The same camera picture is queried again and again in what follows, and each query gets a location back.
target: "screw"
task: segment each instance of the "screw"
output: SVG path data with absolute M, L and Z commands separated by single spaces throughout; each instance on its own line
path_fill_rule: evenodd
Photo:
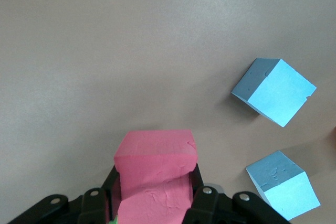
M 90 193 L 91 196 L 96 196 L 98 194 L 99 194 L 99 192 L 97 190 L 94 190 Z
M 55 199 L 53 199 L 53 200 L 50 202 L 50 204 L 57 204 L 57 203 L 59 203 L 60 201 L 61 201 L 60 198 L 55 198 Z
M 209 188 L 209 187 L 204 187 L 204 188 L 203 188 L 203 192 L 204 192 L 205 194 L 211 194 L 211 193 L 212 193 L 212 190 L 211 190 L 211 188 Z
M 239 194 L 239 197 L 243 201 L 249 201 L 250 197 L 247 194 Z

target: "gray table surface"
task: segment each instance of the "gray table surface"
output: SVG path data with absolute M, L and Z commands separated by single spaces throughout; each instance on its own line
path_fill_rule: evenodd
M 281 128 L 230 92 L 257 57 L 317 86 Z M 100 186 L 130 130 L 191 129 L 206 183 L 282 150 L 335 223 L 336 0 L 0 0 L 0 223 Z

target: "cube face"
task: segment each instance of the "cube face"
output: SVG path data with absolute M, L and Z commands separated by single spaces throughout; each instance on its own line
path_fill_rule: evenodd
M 316 87 L 281 59 L 256 59 L 232 94 L 284 127 Z
M 257 185 L 260 185 L 263 192 L 304 172 L 281 151 L 276 151 L 247 166 L 246 170 L 252 175 Z
M 246 170 L 264 201 L 287 220 L 320 205 L 307 174 L 280 151 Z
M 122 199 L 118 222 L 181 223 L 191 207 L 189 173 L 196 163 L 190 130 L 129 132 L 114 156 Z

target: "foam block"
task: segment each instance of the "foam block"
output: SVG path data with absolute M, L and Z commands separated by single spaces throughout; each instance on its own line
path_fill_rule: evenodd
M 282 59 L 257 58 L 232 94 L 285 127 L 315 89 Z
M 114 163 L 120 173 L 119 224 L 181 224 L 191 207 L 189 172 L 197 163 L 190 130 L 132 131 Z
M 246 170 L 264 201 L 287 220 L 320 206 L 306 172 L 281 151 Z

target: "blue foam cube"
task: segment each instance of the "blue foam cube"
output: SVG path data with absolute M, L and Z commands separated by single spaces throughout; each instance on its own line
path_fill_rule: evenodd
M 287 220 L 320 206 L 306 172 L 281 151 L 246 170 L 263 200 Z
M 232 94 L 285 127 L 315 89 L 282 59 L 257 58 Z

